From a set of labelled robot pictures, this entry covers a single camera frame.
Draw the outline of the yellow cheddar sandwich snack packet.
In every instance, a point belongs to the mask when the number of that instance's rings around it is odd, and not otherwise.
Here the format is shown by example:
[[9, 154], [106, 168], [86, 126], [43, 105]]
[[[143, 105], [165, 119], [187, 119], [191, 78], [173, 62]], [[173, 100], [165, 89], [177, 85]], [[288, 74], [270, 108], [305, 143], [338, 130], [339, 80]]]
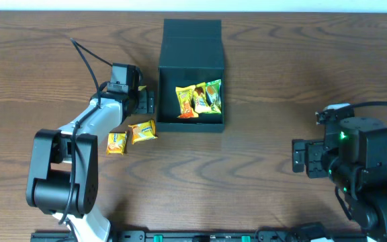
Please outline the yellow cheddar sandwich snack packet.
[[120, 154], [125, 153], [127, 132], [111, 132], [107, 138], [107, 149], [106, 153], [109, 154]]

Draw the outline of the yellow chocolate cake snack packet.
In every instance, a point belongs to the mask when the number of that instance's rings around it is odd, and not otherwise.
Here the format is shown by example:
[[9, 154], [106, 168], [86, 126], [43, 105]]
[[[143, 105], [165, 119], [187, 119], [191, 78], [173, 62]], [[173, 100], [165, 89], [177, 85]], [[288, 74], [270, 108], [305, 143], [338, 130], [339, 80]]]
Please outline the yellow chocolate cake snack packet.
[[207, 102], [206, 84], [199, 83], [196, 85], [193, 93], [194, 110], [196, 113], [210, 113], [212, 111]]

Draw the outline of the green pandan cake snack packet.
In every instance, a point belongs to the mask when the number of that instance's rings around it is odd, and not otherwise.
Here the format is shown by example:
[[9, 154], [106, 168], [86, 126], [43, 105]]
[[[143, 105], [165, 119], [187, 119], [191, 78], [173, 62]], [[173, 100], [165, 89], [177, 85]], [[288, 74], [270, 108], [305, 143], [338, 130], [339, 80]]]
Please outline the green pandan cake snack packet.
[[206, 84], [206, 93], [210, 101], [211, 111], [212, 113], [215, 113], [215, 114], [221, 113], [220, 87], [221, 87], [220, 79], [208, 82]]

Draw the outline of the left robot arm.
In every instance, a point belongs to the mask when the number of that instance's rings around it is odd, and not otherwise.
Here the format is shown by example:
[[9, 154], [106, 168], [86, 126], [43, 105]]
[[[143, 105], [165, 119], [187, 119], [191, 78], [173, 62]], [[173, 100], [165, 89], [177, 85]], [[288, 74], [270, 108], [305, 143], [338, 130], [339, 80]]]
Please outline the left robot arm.
[[52, 215], [67, 232], [38, 232], [31, 241], [119, 241], [120, 234], [101, 213], [98, 146], [131, 114], [152, 114], [155, 93], [103, 92], [73, 121], [57, 130], [39, 130], [33, 142], [26, 201]]

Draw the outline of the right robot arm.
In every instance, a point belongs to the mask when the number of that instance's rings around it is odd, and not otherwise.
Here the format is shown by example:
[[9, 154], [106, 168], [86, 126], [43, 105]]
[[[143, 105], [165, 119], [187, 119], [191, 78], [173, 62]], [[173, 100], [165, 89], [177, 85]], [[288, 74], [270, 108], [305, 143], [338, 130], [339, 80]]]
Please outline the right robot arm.
[[292, 170], [329, 178], [345, 216], [368, 238], [387, 241], [387, 127], [356, 116], [356, 107], [335, 104], [316, 113], [324, 137], [292, 140]]

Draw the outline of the yellow chocolate wafer snack packet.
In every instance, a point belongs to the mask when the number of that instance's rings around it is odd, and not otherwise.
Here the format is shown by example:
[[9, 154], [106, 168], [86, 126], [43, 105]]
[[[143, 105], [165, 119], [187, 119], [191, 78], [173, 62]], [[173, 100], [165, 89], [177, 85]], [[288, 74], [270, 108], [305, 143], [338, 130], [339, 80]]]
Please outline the yellow chocolate wafer snack packet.
[[138, 91], [143, 91], [146, 89], [146, 85], [143, 85], [143, 86], [139, 86], [138, 87]]

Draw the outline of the orange cracker snack packet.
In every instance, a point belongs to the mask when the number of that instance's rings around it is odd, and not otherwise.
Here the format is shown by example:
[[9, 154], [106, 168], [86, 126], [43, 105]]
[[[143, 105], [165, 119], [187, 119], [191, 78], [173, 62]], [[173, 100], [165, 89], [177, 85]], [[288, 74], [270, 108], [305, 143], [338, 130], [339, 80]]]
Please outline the orange cracker snack packet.
[[153, 119], [139, 123], [131, 124], [128, 126], [132, 130], [132, 144], [134, 145], [140, 141], [156, 139], [156, 126]]

